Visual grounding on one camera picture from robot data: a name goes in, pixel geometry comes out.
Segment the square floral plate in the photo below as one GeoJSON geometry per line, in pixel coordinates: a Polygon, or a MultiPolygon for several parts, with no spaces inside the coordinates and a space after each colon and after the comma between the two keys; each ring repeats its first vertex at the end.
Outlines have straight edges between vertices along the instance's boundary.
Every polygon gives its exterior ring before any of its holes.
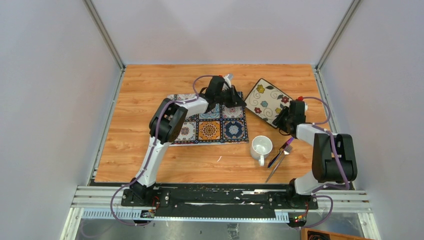
{"type": "Polygon", "coordinates": [[[277,127],[273,121],[292,100],[292,97],[264,78],[260,78],[244,98],[246,108],[275,129],[277,127]]]}

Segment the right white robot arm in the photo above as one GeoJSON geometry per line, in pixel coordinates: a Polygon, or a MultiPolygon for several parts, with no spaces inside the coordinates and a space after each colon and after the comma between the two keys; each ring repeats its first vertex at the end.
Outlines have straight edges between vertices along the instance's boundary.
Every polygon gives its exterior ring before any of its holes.
{"type": "Polygon", "coordinates": [[[279,155],[287,152],[293,140],[312,146],[311,171],[293,178],[286,188],[284,198],[292,209],[309,202],[320,190],[349,190],[350,183],[358,175],[352,136],[333,133],[317,122],[308,123],[306,110],[307,104],[303,100],[291,100],[272,122],[278,130],[290,136],[280,147],[279,155]]]}

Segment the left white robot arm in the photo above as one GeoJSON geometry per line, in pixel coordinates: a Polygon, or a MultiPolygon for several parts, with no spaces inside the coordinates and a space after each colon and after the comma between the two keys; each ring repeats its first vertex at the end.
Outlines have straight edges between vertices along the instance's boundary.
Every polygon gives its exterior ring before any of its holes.
{"type": "Polygon", "coordinates": [[[134,200],[140,206],[149,206],[153,201],[153,186],[156,183],[159,166],[168,147],[181,132],[186,118],[211,112],[217,104],[227,108],[247,104],[231,83],[231,73],[211,75],[207,87],[195,92],[194,97],[185,100],[165,98],[149,123],[149,144],[146,155],[135,178],[128,184],[134,200]]]}

